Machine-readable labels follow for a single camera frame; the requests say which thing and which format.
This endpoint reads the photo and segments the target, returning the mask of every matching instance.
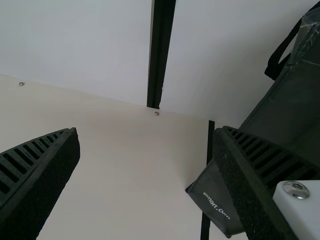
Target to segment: black foam block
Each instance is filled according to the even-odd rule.
[[[34,240],[80,159],[75,128],[0,153],[0,240]]]
[[[244,133],[235,132],[235,130],[237,129],[229,131],[227,128],[218,128],[215,130],[213,159],[229,190],[248,239],[297,240],[273,201],[272,194],[253,169],[245,151],[235,140],[236,134],[242,133],[243,135]]]

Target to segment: metal bolt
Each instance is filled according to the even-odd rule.
[[[308,188],[297,181],[284,182],[283,189],[287,194],[297,199],[307,199],[308,197],[310,197]]]

